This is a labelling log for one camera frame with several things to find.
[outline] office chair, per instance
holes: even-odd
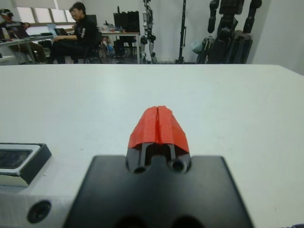
[[[86,63],[92,64],[94,63],[94,60],[92,58],[95,58],[95,60],[97,60],[97,63],[100,64],[103,63],[99,55],[99,45],[101,42],[102,42],[102,34],[100,32],[97,32],[93,44],[88,45],[83,54],[72,58],[74,64],[77,64],[79,59],[83,59],[84,64]]]

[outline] display screen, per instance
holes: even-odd
[[[30,155],[32,150],[3,150],[0,149],[0,169],[18,168]]]

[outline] person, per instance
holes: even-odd
[[[75,59],[77,55],[84,54],[88,45],[94,44],[97,35],[96,24],[86,16],[83,3],[76,2],[70,9],[72,18],[76,21],[74,35],[57,36],[54,38],[49,64],[55,59],[59,64],[65,63],[65,56]]]
[[[20,21],[13,21],[14,14],[9,9],[0,9],[0,14],[4,19],[4,22],[0,23],[0,29],[5,28],[8,31],[10,38],[24,38],[24,37],[16,37],[15,29],[24,29],[23,34],[28,36],[26,30],[30,27],[29,23],[24,23]],[[33,57],[36,62],[43,63],[46,60],[46,56],[44,53],[44,49],[41,45],[35,44],[33,42],[29,42],[30,49],[32,51]],[[27,44],[19,44],[10,46],[10,49],[16,52],[21,52],[24,54],[29,54],[29,50],[27,48]]]

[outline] robot leg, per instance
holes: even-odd
[[[152,35],[150,37],[149,51],[150,51],[152,63],[156,64],[157,63],[157,58],[156,58],[155,52],[153,52],[153,50],[154,50],[154,40],[156,40],[156,37],[154,35]]]
[[[143,64],[146,64],[146,53],[145,53],[145,47],[148,43],[148,39],[146,36],[142,36],[141,38],[141,60]]]

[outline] table leg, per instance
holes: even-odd
[[[140,64],[140,59],[139,59],[139,42],[140,42],[140,40],[139,40],[139,35],[136,35],[136,46],[137,46],[137,63],[138,64]]]
[[[32,63],[36,64],[32,49],[30,49],[29,41],[26,40],[25,43],[26,43],[27,48],[28,48],[28,54],[29,54],[30,58],[32,59]]]

